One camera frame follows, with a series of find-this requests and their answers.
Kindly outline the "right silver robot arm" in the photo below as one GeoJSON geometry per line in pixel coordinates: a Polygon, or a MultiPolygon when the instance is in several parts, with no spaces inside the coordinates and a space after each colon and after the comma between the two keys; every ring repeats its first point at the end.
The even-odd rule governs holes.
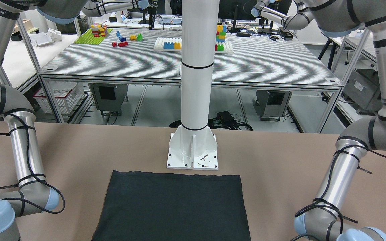
{"type": "MultiPolygon", "coordinates": [[[[52,22],[70,23],[86,4],[86,0],[0,0],[0,67],[21,12],[35,6],[52,22]]],[[[30,102],[1,82],[0,116],[9,126],[4,135],[12,142],[18,180],[17,191],[0,193],[0,241],[20,241],[16,218],[41,212],[56,214],[59,201],[64,209],[65,200],[46,180],[30,102]]]]}

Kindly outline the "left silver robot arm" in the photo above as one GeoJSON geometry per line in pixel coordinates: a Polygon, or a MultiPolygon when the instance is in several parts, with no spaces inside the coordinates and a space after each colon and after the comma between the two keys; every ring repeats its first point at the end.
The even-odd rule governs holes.
{"type": "Polygon", "coordinates": [[[341,133],[316,198],[295,214],[294,228],[310,240],[386,241],[377,228],[344,224],[340,212],[360,159],[368,151],[386,150],[386,0],[304,2],[325,34],[349,34],[362,23],[372,32],[383,107],[377,116],[359,119],[341,133]]]}

